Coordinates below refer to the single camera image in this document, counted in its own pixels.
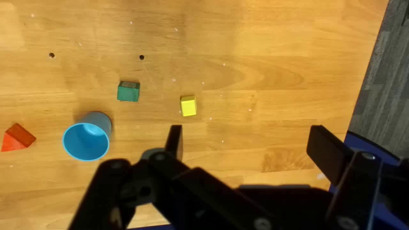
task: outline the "hole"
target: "hole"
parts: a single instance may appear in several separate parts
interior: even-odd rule
[[[151,188],[143,186],[139,191],[140,196],[149,196],[151,194]]]

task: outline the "red triangular prism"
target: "red triangular prism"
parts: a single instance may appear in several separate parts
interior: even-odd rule
[[[22,145],[20,142],[18,142],[16,139],[10,136],[8,133],[4,133],[3,146],[1,147],[2,152],[25,149],[25,148],[26,146]]]

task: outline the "wooden table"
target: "wooden table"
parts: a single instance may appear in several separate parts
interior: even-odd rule
[[[37,137],[0,153],[0,229],[66,229],[98,164],[137,162],[171,124],[183,124],[183,161],[230,186],[327,189],[305,152],[309,128],[344,138],[387,4],[37,2],[0,2],[0,130],[18,122]],[[120,80],[141,83],[139,102],[117,101]],[[185,95],[196,116],[181,116]],[[93,110],[114,122],[111,147],[80,162],[61,137]],[[130,227],[163,223],[147,205]]]

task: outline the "cup rim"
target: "cup rim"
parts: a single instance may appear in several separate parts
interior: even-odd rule
[[[65,132],[64,132],[64,134],[63,134],[62,142],[63,142],[64,150],[65,150],[70,156],[72,156],[73,158],[75,158],[75,159],[77,159],[77,160],[80,160],[80,161],[89,162],[89,161],[98,160],[98,159],[102,158],[103,156],[105,156],[105,154],[106,154],[106,153],[108,152],[108,150],[109,150],[109,137],[108,137],[108,134],[107,134],[103,129],[102,129],[102,131],[103,131],[103,134],[104,134],[104,136],[105,136],[105,138],[106,138],[106,140],[107,140],[107,142],[108,142],[108,145],[107,145],[107,147],[106,147],[105,152],[104,152],[101,156],[99,156],[99,157],[97,157],[97,158],[95,158],[95,159],[92,159],[92,160],[80,159],[80,158],[78,158],[78,157],[72,155],[72,154],[67,150],[67,148],[65,147],[64,139],[65,139],[65,135],[67,134],[67,132],[68,132],[72,127],[75,127],[75,126],[78,126],[78,125],[84,125],[84,124],[91,124],[91,125],[93,125],[93,126],[96,126],[96,127],[100,128],[99,126],[97,126],[97,125],[95,125],[95,124],[93,124],[93,123],[88,123],[88,122],[80,122],[80,123],[75,123],[75,124],[71,125],[70,127],[68,127],[68,128],[65,130]]]

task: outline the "gray carpet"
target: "gray carpet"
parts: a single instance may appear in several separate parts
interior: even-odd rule
[[[409,7],[390,0],[349,130],[409,157]]]

